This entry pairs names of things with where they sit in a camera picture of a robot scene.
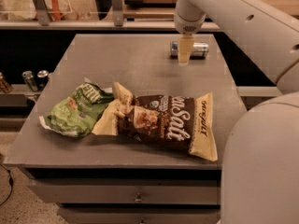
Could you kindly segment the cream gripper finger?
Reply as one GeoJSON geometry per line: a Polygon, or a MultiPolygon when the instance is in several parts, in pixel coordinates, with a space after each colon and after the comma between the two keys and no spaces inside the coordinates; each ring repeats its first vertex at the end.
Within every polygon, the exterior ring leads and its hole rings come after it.
{"type": "Polygon", "coordinates": [[[193,43],[192,35],[182,35],[178,39],[178,63],[180,66],[186,66],[189,63],[193,43]]]}

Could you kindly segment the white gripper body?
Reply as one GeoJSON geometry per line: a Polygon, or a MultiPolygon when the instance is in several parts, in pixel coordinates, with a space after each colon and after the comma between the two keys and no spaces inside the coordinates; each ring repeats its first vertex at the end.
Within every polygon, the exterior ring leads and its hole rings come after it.
{"type": "Polygon", "coordinates": [[[182,35],[194,35],[202,27],[206,14],[201,12],[198,18],[187,19],[175,11],[174,23],[176,30],[182,35]]]}

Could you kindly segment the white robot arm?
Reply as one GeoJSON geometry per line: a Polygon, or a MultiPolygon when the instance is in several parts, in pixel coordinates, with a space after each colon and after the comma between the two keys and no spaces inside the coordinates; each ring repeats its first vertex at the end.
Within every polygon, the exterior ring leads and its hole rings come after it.
{"type": "Polygon", "coordinates": [[[178,0],[181,33],[208,16],[239,85],[275,87],[229,134],[221,168],[221,224],[299,224],[299,21],[261,0],[178,0]]]}

